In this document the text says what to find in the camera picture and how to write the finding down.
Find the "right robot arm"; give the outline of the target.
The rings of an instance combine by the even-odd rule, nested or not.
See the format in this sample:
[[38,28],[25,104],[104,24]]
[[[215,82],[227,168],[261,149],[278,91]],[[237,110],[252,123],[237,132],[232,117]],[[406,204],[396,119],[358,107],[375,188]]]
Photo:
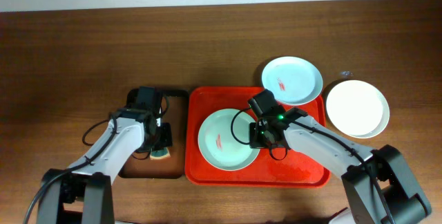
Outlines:
[[349,209],[332,223],[419,223],[432,213],[410,166],[393,146],[357,144],[297,108],[254,113],[271,144],[305,154],[341,179]]

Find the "green yellow sponge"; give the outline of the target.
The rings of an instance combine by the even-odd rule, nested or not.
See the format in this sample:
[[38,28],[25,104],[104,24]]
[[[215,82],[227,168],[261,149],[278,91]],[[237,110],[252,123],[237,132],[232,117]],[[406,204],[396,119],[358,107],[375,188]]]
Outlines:
[[169,158],[170,156],[171,155],[170,155],[169,149],[167,147],[165,147],[163,149],[150,152],[149,158],[151,160],[161,160],[161,159]]

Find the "white plate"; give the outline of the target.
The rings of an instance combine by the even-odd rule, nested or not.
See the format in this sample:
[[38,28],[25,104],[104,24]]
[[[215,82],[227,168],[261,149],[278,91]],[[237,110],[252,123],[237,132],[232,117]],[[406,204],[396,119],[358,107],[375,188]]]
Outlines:
[[367,139],[382,133],[390,121],[386,97],[361,80],[345,80],[331,88],[326,97],[331,123],[353,138]]

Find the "pale green plate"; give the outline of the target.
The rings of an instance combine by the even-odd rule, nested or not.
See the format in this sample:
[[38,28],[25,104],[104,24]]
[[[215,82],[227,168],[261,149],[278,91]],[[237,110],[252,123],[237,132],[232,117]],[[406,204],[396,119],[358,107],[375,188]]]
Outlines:
[[237,171],[251,165],[259,149],[249,144],[249,125],[255,120],[237,109],[221,109],[209,115],[198,131],[198,148],[203,158],[223,171]]

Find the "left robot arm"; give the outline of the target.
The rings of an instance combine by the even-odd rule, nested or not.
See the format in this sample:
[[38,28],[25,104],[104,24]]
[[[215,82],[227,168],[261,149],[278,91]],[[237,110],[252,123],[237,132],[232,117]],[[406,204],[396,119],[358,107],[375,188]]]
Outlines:
[[112,184],[133,153],[152,153],[171,145],[163,110],[122,108],[106,130],[66,169],[49,169],[30,206],[38,223],[116,223]]

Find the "pale blue plate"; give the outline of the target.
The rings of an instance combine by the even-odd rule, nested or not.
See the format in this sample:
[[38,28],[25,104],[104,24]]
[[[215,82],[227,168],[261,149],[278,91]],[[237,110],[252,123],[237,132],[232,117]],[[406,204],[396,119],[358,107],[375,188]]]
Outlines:
[[299,57],[278,57],[262,70],[262,85],[275,99],[289,106],[304,105],[315,100],[323,90],[320,71]]

